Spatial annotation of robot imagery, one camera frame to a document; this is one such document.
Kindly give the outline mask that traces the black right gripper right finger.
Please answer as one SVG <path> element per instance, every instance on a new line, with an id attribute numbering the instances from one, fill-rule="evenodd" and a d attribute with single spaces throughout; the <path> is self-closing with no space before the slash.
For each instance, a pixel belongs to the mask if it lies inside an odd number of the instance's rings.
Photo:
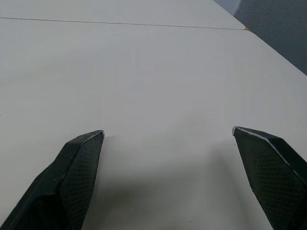
<path id="1" fill-rule="evenodd" d="M 277 136 L 239 126 L 232 134 L 273 230 L 307 230 L 307 162 Z"/>

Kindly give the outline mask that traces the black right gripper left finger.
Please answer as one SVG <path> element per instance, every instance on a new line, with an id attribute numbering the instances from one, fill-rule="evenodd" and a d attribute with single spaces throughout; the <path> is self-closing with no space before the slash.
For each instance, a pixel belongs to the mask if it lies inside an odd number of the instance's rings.
<path id="1" fill-rule="evenodd" d="M 104 141 L 96 130 L 68 141 L 31 183 L 0 230 L 81 230 Z"/>

